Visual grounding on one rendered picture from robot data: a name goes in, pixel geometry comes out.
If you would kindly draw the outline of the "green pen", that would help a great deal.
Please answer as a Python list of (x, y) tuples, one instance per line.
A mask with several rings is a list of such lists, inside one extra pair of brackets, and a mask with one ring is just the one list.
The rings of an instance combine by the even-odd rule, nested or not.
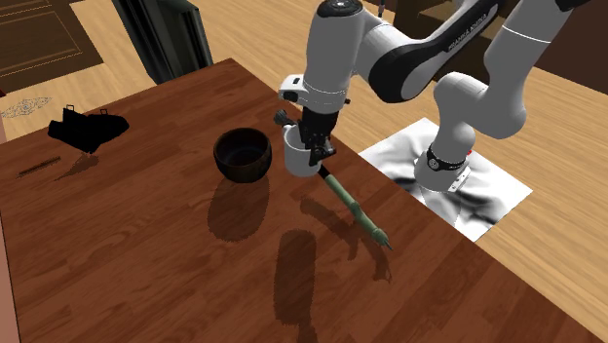
[(393, 249), (389, 243), (388, 235), (367, 216), (367, 214), (361, 208), (361, 205), (325, 166), (320, 167), (318, 175), (324, 180), (325, 184), (334, 192), (340, 201), (348, 208), (356, 222), (372, 238), (374, 242), (376, 242), (379, 246)]

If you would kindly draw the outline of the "dark brown patterned rug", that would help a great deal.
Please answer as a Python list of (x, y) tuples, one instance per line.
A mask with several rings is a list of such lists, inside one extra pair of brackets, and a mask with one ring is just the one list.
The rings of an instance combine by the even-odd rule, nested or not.
[(0, 91), (11, 93), (103, 63), (71, 5), (0, 0)]

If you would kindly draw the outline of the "thin brown stick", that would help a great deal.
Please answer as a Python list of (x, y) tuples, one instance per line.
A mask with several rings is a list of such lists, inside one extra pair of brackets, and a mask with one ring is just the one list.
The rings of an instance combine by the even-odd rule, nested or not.
[(56, 162), (58, 162), (60, 160), (61, 160), (60, 156), (56, 156), (56, 157), (53, 157), (51, 159), (45, 160), (45, 161), (43, 161), (41, 163), (38, 163), (38, 164), (36, 164), (36, 165), (34, 165), (34, 166), (30, 167), (30, 168), (25, 169), (23, 171), (19, 171), (17, 177), (23, 177), (23, 176), (31, 174), (33, 172), (37, 172), (37, 171), (39, 171), (41, 169), (44, 169), (44, 168), (46, 168), (46, 167), (48, 167), (48, 166), (50, 166), (50, 165), (52, 165), (52, 164), (54, 164), (54, 163), (56, 163)]

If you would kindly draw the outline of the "white grey patterned robot stand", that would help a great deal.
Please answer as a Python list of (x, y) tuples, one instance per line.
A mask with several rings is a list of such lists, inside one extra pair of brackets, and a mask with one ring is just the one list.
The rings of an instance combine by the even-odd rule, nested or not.
[(435, 138), (438, 126), (423, 118), (360, 153), (457, 231), (475, 242), (532, 193), (532, 189), (477, 152), (453, 192), (434, 192), (414, 178), (414, 165)]

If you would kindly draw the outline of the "black angular object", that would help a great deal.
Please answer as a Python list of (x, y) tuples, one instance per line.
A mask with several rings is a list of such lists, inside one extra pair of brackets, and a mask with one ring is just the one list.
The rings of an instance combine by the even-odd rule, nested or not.
[(62, 109), (62, 120), (50, 122), (48, 136), (84, 153), (94, 154), (100, 145), (129, 128), (130, 124), (124, 117), (109, 114), (104, 108), (86, 115), (76, 112), (72, 104), (66, 104)]

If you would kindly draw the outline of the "white cup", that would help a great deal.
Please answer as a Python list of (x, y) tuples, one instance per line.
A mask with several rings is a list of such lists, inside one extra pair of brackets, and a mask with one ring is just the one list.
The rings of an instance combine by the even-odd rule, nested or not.
[(283, 139), (285, 147), (285, 168), (294, 176), (310, 177), (321, 168), (322, 163), (309, 165), (311, 150), (305, 148), (301, 141), (300, 132), (296, 125), (283, 126)]

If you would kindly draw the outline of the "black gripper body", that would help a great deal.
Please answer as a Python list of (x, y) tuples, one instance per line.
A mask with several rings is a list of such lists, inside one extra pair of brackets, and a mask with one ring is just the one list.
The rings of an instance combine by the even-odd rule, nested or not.
[(298, 122), (300, 137), (305, 145), (322, 145), (335, 128), (338, 112), (322, 114), (304, 107)]

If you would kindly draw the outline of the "dark brown wooden bowl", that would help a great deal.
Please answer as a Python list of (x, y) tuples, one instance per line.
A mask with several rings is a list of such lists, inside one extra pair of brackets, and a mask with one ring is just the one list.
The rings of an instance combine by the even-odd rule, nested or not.
[(223, 133), (213, 146), (218, 170), (236, 183), (261, 179), (272, 164), (272, 145), (268, 136), (254, 128), (236, 128)]

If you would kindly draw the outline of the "dark green cabinet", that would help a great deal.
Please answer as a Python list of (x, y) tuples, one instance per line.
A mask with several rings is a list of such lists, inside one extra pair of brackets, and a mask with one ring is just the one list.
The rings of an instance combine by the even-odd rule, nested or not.
[(155, 84), (213, 64), (199, 8), (188, 0), (111, 1)]

